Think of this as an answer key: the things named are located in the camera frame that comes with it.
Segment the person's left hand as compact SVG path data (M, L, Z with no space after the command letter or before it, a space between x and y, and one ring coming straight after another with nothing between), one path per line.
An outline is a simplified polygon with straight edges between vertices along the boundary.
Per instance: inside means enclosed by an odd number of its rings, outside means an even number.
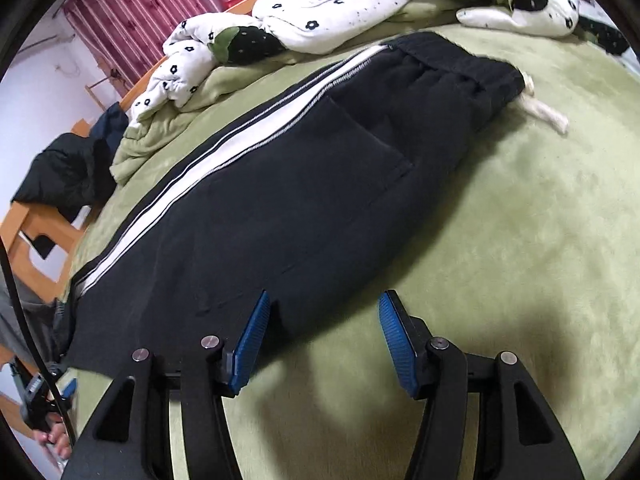
M72 446L62 419L57 414L52 414L49 426L48 431L34 430L32 436L45 451L53 451L61 460L68 460L72 454Z

